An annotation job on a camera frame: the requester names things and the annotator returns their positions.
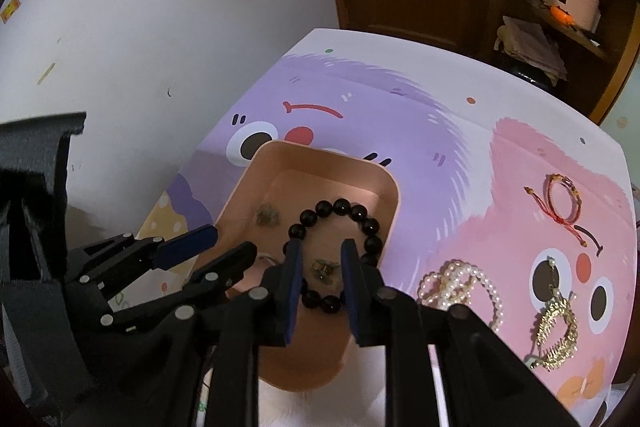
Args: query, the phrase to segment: pearl necklace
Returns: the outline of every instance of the pearl necklace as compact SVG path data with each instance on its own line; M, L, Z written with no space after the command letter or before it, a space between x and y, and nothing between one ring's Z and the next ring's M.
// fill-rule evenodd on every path
M436 281L440 281L440 288L430 294L433 283ZM473 264L452 261L447 266L447 269L444 270L444 273L431 272L425 275L418 289L418 303L444 311L448 310L453 304L471 306L471 290L474 288L476 281L479 281L489 293L494 304L494 318L489 327L494 330L494 333L497 333L504 322L502 299L500 299L494 284L478 266Z

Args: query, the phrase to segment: red cartoon mouth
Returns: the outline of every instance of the red cartoon mouth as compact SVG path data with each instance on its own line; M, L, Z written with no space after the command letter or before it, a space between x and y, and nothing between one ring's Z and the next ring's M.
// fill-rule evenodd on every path
M287 110L287 114L289 114L292 109L317 109L317 110L332 114L336 118L344 118L335 109L331 109L330 107L324 107L324 105L316 105L315 103L297 103L297 104L291 105L289 102L282 102L282 105Z

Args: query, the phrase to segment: purple cartoon monster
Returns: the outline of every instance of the purple cartoon monster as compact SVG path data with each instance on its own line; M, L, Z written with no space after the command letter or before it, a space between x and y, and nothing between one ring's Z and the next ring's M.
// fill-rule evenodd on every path
M188 182L184 190L190 189L215 220L244 167L271 139L375 161L393 174L401 200L380 268L387 284L413 294L420 261L461 217L465 153L447 110L395 71L286 55L180 170Z

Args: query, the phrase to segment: cartoon print tablecloth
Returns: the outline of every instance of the cartoon print tablecloth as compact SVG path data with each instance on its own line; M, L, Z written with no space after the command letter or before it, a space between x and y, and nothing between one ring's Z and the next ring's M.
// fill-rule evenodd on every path
M504 302L498 334L522 359L544 307L540 264L556 259L562 295L577 294L578 351L561 368L535 373L590 425L622 354L635 288L635 218L618 144L555 98L480 62L400 39L315 30L212 129L140 237L168 239L214 223L244 167L271 139L385 166L401 193L380 266L385 282L415 296L424 274L452 259L478 265ZM579 191L579 238L524 190L542 197L554 173ZM568 215L567 193L553 196ZM112 305L176 291L192 266L150 273ZM472 308L488 322L491 301L474 291Z

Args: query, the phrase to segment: yellow sticker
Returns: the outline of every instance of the yellow sticker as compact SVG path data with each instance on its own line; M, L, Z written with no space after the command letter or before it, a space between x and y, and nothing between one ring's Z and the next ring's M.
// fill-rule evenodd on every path
M9 4L4 7L4 10L0 12L0 18L2 18L2 22L6 24L9 20L9 17L14 14L14 12L20 7L20 0L10 0Z

